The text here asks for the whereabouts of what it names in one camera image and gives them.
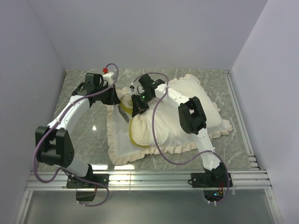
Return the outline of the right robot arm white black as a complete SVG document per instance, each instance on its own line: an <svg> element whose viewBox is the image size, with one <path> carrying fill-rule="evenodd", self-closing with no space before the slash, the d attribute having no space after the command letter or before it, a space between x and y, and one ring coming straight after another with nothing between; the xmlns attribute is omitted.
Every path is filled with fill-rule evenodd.
<svg viewBox="0 0 299 224"><path fill-rule="evenodd" d="M192 137L199 151L197 156L202 158L206 182L204 186L206 188L219 187L223 182L227 182L229 186L228 169L215 152L208 136L207 118L199 98L182 95L169 87L168 80L153 80L150 75L150 73L145 73L135 78L144 91L139 95L132 96L132 116L146 112L149 109L148 103L154 98L158 99L158 104L164 101L175 107L181 129Z"/></svg>

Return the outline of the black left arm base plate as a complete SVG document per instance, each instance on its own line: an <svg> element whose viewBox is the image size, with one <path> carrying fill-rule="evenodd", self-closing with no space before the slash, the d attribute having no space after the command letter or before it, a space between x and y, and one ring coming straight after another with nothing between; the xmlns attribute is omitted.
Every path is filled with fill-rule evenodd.
<svg viewBox="0 0 299 224"><path fill-rule="evenodd" d="M68 177L66 188L76 191L76 199L79 202L92 202L97 190L107 189L109 174L91 174L89 177Z"/></svg>

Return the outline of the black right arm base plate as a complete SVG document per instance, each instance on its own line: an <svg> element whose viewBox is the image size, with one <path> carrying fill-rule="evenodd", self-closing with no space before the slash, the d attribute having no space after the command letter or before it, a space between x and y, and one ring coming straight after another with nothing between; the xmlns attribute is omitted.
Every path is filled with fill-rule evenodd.
<svg viewBox="0 0 299 224"><path fill-rule="evenodd" d="M208 203L216 205L222 201L227 191L233 187L231 174L214 176L211 173L191 173L188 184L192 188L203 189L204 198Z"/></svg>

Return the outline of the cream pillow with yellow edge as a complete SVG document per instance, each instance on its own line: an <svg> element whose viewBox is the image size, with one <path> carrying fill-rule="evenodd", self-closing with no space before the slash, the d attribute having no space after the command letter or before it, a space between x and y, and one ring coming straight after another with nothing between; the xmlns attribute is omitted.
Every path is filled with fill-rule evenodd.
<svg viewBox="0 0 299 224"><path fill-rule="evenodd" d="M133 101L131 95L125 94L120 99L119 112L128 123L128 135L131 143L137 147L149 148L149 122L146 116L137 114L132 117Z"/></svg>

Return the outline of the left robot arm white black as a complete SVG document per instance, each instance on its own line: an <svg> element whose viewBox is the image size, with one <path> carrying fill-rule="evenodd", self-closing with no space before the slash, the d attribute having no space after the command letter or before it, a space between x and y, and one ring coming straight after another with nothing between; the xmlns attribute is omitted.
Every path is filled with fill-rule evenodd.
<svg viewBox="0 0 299 224"><path fill-rule="evenodd" d="M38 175L37 164L44 163L57 166L59 170L76 178L84 188L93 185L95 176L92 166L75 157L70 134L82 115L95 102L100 101L106 105L120 103L115 89L119 73L108 72L107 69L103 71L103 75L86 73L84 82L72 92L68 104L60 114L48 125L36 129L32 168L40 182L46 183L46 180Z"/></svg>

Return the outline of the white pillowcase with peach ruffles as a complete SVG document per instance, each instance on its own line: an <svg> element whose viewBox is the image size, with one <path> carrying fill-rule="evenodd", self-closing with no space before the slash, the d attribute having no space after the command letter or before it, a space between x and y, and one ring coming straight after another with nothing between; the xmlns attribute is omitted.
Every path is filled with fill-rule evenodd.
<svg viewBox="0 0 299 224"><path fill-rule="evenodd" d="M186 74L179 79L169 82L169 87L189 98L198 97L207 121L207 131L210 139L228 135L232 131L230 122L223 119L215 102L212 102L200 81L192 74ZM119 99L128 94L129 88L117 90ZM119 112L119 105L107 108L107 139L108 155L114 165L126 165L129 162L142 159L147 154L181 154L196 149L192 137L185 133L179 124L175 107L162 101L157 103L155 98L149 102L149 109L142 115L149 122L149 148L141 148L133 145L128 135L128 123Z"/></svg>

